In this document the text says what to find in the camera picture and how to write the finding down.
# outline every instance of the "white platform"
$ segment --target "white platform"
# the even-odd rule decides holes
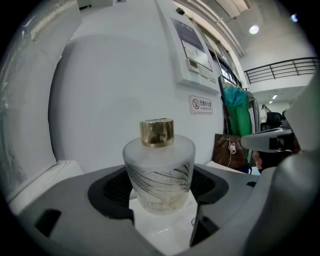
[[[58,182],[84,174],[76,161],[58,161],[56,165],[40,175],[9,202],[14,215]]]
[[[129,208],[134,212],[136,230],[167,256],[181,253],[189,248],[194,229],[191,221],[196,217],[197,206],[191,191],[183,208],[165,216],[146,211],[137,198],[129,201]]]

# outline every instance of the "white wall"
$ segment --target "white wall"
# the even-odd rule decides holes
[[[257,34],[239,40],[245,51],[245,56],[240,58],[244,71],[290,59],[317,56],[298,23],[284,18],[283,15],[273,22],[262,24]],[[306,86],[312,77],[312,74],[304,74],[249,84],[245,75],[251,92]]]
[[[279,18],[261,26],[255,35],[240,39],[245,56],[243,70],[296,58],[317,56],[298,23]]]
[[[220,95],[176,84],[155,2],[84,12],[52,83],[57,159],[76,160],[84,172],[123,164],[123,147],[140,137],[139,121],[167,117],[176,134],[193,140],[195,161],[208,163],[215,133],[223,130]],[[191,114],[188,95],[211,99],[213,115]]]

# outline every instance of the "railing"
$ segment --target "railing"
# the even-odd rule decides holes
[[[314,74],[319,67],[318,57],[295,58],[259,66],[244,71],[249,83],[269,79]]]

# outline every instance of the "frosted glass bottle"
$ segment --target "frosted glass bottle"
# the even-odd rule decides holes
[[[188,197],[195,163],[195,144],[174,134],[172,119],[140,122],[141,138],[123,149],[128,176],[142,207],[156,215],[181,209]]]

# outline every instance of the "bottle cap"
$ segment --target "bottle cap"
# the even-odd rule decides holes
[[[174,121],[168,118],[140,122],[141,142],[149,148],[161,148],[174,143]]]

